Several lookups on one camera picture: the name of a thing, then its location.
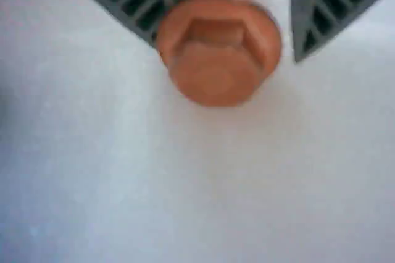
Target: white surface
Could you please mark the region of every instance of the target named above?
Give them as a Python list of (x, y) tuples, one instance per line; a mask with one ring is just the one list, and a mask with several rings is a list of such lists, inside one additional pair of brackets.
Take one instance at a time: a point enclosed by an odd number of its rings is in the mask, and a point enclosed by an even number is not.
[(395, 261), (395, 0), (204, 109), (92, 0), (0, 0), (0, 262)]

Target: hex bolt head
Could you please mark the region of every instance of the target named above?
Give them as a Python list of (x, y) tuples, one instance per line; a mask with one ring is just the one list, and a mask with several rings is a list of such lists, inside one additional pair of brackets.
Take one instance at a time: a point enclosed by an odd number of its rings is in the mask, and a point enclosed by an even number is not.
[(185, 96), (203, 106), (235, 106), (275, 70), (281, 35), (250, 2), (186, 0), (161, 23), (157, 48)]

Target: copper bolt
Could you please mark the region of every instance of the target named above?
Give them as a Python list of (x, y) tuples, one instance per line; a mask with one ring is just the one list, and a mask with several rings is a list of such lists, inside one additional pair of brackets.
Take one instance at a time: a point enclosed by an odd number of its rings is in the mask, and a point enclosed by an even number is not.
[(204, 106), (235, 106), (277, 67), (281, 36), (248, 0), (185, 0), (161, 23), (157, 48), (185, 96)]

